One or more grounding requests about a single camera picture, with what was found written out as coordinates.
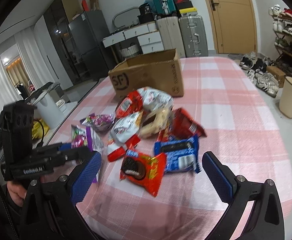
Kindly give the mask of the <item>person's left hand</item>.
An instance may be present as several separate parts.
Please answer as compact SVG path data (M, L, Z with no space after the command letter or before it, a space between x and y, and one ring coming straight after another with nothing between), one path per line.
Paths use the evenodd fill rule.
M12 201L19 207L23 207L27 190L16 181L7 181L7 190Z

